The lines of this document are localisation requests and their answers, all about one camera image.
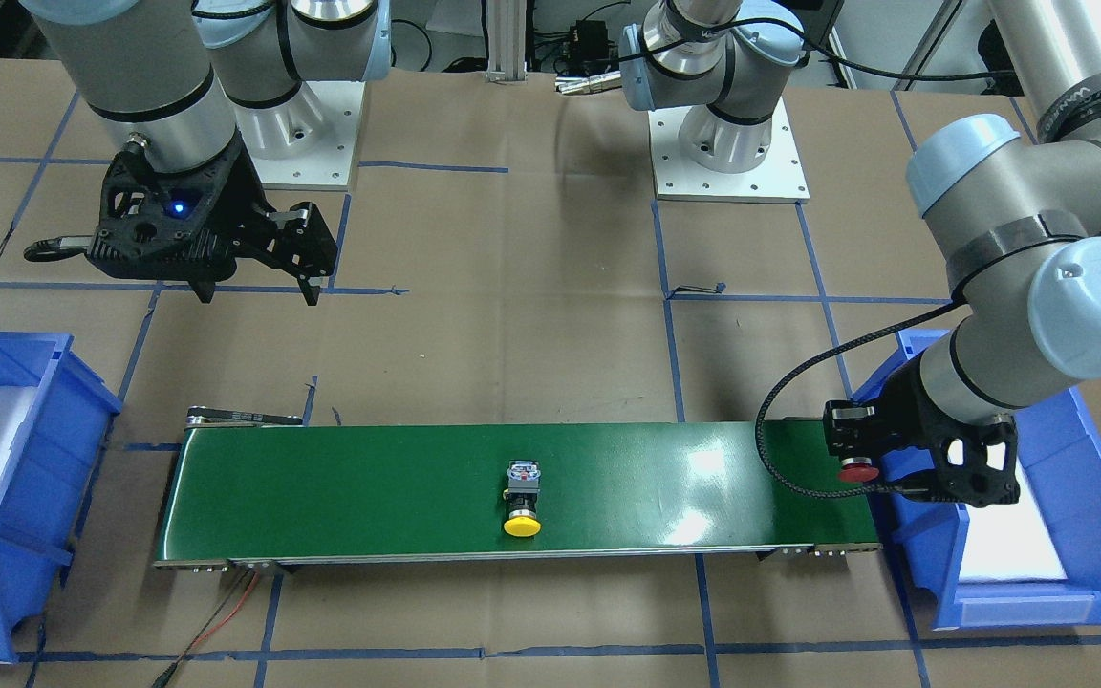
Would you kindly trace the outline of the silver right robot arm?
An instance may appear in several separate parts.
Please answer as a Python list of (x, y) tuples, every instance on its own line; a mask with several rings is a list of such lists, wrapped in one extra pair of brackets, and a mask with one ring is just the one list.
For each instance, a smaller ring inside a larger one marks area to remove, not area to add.
[(317, 204), (268, 201), (259, 160), (299, 156), (331, 119), (315, 81), (389, 73), (386, 1), (28, 1), (119, 146), (96, 229), (26, 248), (113, 279), (184, 282), (198, 301), (252, 260), (315, 305), (339, 248)]

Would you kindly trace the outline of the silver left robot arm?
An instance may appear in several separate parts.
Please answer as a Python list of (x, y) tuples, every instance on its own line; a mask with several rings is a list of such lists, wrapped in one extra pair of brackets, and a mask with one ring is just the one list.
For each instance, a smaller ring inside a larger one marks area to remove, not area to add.
[(865, 402), (824, 409), (835, 498), (1015, 504), (1015, 414), (1101, 378), (1101, 1), (992, 1), (1035, 144), (1000, 114), (953, 121), (906, 165), (969, 316)]

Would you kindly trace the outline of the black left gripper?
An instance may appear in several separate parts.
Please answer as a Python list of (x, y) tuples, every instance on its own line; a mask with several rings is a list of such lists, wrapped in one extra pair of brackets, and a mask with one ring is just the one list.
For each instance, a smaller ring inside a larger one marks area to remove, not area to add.
[(873, 459), (884, 454), (882, 444), (886, 450), (914, 447), (926, 450), (933, 466), (891, 480), (894, 493), (922, 504), (1017, 504), (1015, 421), (969, 425), (948, 417), (923, 387), (920, 369), (919, 354), (890, 375), (881, 391), (881, 415), (871, 404), (826, 401), (822, 423), (829, 454)]

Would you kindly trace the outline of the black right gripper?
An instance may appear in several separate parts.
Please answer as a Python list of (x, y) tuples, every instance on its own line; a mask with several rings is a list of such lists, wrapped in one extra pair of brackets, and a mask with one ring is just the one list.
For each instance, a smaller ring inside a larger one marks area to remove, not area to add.
[(333, 275), (337, 244), (317, 204), (270, 212), (242, 136), (197, 168), (161, 173), (141, 135), (127, 140), (106, 171), (100, 215), (86, 256), (109, 277), (183, 280), (201, 304), (232, 277), (237, 248), (264, 229), (268, 266), (297, 280), (303, 301), (318, 304)]

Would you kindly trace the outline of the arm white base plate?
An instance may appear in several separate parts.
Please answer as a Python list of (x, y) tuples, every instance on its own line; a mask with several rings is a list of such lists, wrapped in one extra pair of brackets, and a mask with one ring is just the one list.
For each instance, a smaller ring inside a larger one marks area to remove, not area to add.
[(350, 192), (366, 83), (305, 81), (287, 103), (233, 105), (242, 140), (268, 190)]
[(781, 99), (768, 120), (735, 125), (707, 106), (648, 113), (657, 199), (696, 203), (807, 203), (807, 174)]

